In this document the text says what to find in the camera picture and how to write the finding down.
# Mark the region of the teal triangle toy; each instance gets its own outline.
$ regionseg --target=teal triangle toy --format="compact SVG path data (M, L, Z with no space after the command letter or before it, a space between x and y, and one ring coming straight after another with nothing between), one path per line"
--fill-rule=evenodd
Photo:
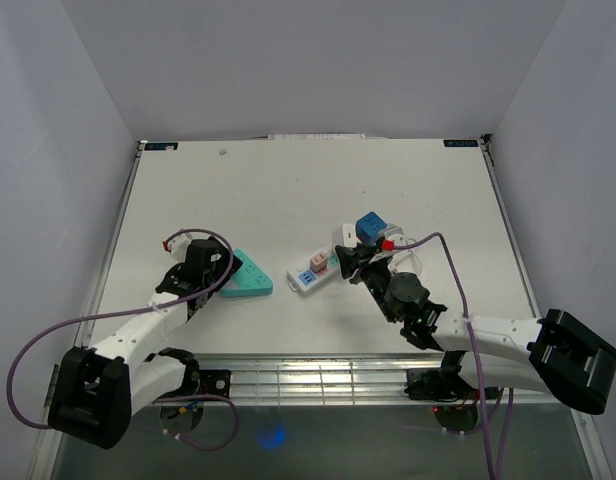
M272 280L261 268L253 262L243 250L236 249L235 257L239 258L243 265L232 276L230 281L219 290L219 296L224 298L234 297L258 297L272 293Z

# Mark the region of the white table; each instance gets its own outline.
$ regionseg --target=white table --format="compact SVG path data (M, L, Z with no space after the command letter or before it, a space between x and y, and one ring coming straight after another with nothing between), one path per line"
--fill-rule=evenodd
M414 353L363 285L338 279L302 298L287 284L289 267L370 210L410 237L444 234L471 312L532 316L481 150L385 139L181 142L173 151L144 151L99 311L144 305L173 262L161 241L201 227L243 249L272 278L274 292L213 297L164 346L217 354ZM417 255L432 299L459 309L439 243ZM125 321L97 322L92 341Z

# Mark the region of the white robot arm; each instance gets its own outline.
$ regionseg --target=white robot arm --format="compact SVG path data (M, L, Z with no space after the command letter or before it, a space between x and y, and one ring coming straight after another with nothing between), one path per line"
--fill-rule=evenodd
M400 333L409 343L445 352L440 369L409 381L411 399L465 398L477 389L469 320L486 387L550 392L576 410L604 412L616 370L616 349L608 342L562 310L525 320L465 319L431 302L416 274L390 267L395 244L379 237L374 245L338 245L335 252L343 278L363 282L386 320L403 322Z
M134 316L99 343L74 347L64 356L48 416L52 428L111 448L132 415L148 403L166 393L193 395L199 390L199 364L192 353L155 350L228 282L242 262L233 256L230 266L229 250L212 236L181 236L164 248L179 263L156 287L149 300L152 311Z

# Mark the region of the gray wall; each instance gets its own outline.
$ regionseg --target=gray wall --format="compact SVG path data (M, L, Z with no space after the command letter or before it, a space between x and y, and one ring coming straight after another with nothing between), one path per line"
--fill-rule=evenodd
M492 132L564 0L62 0L136 139Z
M495 134L512 225L542 309L616 347L616 1L569 0ZM616 378L595 419L616 478Z
M0 480L25 478L37 439L6 406L10 361L81 312L133 150L59 1L0 0ZM22 363L16 398L35 420L74 334Z

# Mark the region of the blue cube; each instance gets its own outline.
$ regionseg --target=blue cube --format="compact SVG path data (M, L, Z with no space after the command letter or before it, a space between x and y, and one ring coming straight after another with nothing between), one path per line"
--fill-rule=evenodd
M379 238L379 232L386 228L384 222L375 212L370 212L357 220L355 233L364 245L374 245Z

